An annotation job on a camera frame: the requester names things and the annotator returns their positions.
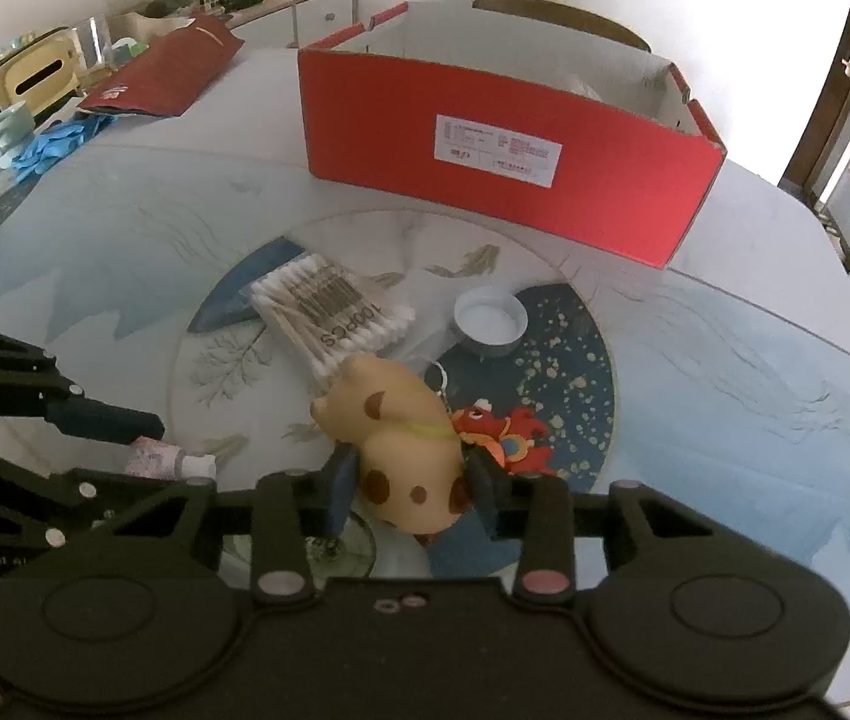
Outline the white sideboard cabinet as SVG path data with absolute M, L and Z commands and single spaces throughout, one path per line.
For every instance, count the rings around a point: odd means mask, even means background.
M 226 26 L 251 49 L 297 49 L 358 21 L 358 0 L 262 0 Z

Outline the cotton swab pack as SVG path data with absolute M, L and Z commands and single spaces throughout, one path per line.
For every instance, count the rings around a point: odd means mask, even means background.
M 350 356 L 394 348 L 416 319 L 381 284 L 309 250 L 251 281 L 246 294 L 316 390 L 329 387 Z

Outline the tan spotted plush toy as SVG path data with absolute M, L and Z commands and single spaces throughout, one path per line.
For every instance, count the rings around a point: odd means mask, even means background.
M 446 406 L 399 362 L 353 355 L 311 403 L 320 431 L 358 452 L 358 491 L 371 513 L 423 546 L 470 507 L 464 454 Z

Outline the red dragon keychain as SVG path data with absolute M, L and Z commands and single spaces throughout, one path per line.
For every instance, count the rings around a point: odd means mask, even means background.
M 530 406 L 516 405 L 506 415 L 496 416 L 491 400 L 480 397 L 462 408 L 452 408 L 449 399 L 452 377 L 449 369 L 439 361 L 428 361 L 423 380 L 428 380 L 431 371 L 439 379 L 439 387 L 434 393 L 444 403 L 449 427 L 409 424 L 409 433 L 433 440 L 457 437 L 467 449 L 485 450 L 510 475 L 557 474 L 548 466 L 553 450 L 542 444 L 548 427 L 535 416 Z

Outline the wooden chair behind table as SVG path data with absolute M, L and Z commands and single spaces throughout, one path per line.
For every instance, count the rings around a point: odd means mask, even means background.
M 571 7 L 571 5 L 552 2 L 552 0 L 473 0 L 475 10 L 503 13 L 503 15 L 519 16 L 526 20 L 542 21 L 549 25 L 562 28 L 576 29 L 594 36 L 605 37 L 615 43 L 633 47 L 633 49 L 651 52 L 641 36 L 630 28 L 620 25 L 617 21 L 597 15 L 594 11 Z

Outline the blue gloves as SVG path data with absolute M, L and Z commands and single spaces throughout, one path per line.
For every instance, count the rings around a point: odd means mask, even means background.
M 112 115 L 82 114 L 77 119 L 59 122 L 39 133 L 11 161 L 15 182 L 21 184 L 31 177 L 44 176 L 112 122 Z

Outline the small pink white tube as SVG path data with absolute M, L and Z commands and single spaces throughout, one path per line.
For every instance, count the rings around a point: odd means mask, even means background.
M 217 459 L 213 455 L 187 454 L 182 447 L 161 440 L 140 437 L 130 445 L 125 473 L 137 478 L 163 481 L 217 479 Z

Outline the mint green cup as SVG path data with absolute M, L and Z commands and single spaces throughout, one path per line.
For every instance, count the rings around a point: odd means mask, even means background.
M 25 101 L 0 112 L 0 169 L 8 169 L 34 137 L 34 117 Z

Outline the yellow tissue box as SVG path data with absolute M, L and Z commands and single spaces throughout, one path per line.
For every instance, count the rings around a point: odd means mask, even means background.
M 0 59 L 0 112 L 25 103 L 36 124 L 80 91 L 82 51 L 72 28 L 39 34 Z

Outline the grey tape dispenser case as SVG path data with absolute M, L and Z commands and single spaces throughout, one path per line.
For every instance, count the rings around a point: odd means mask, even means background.
M 329 578 L 370 577 L 376 564 L 376 539 L 370 524 L 358 512 L 351 511 L 342 532 L 329 538 L 304 539 L 309 569 L 314 583 L 322 587 Z M 246 580 L 251 569 L 251 537 L 228 535 L 224 538 L 220 574 L 228 582 Z

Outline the brown wooden door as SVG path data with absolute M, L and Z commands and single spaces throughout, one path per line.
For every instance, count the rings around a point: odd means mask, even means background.
M 850 4 L 822 91 L 779 187 L 813 208 L 850 144 Z

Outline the red cardboard box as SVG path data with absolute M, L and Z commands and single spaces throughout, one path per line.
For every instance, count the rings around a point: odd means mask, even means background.
M 301 49 L 309 171 L 649 266 L 726 147 L 671 60 L 521 16 L 400 4 Z

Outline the dark red paper bag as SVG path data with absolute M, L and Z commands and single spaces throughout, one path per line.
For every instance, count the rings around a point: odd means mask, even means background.
M 179 117 L 233 62 L 244 41 L 221 21 L 199 15 L 95 86 L 80 109 L 94 114 Z

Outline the small round white tin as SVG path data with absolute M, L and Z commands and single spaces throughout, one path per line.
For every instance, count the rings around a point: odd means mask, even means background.
M 482 286 L 456 299 L 452 327 L 459 343 L 472 355 L 502 358 L 521 344 L 529 316 L 524 304 L 507 289 Z

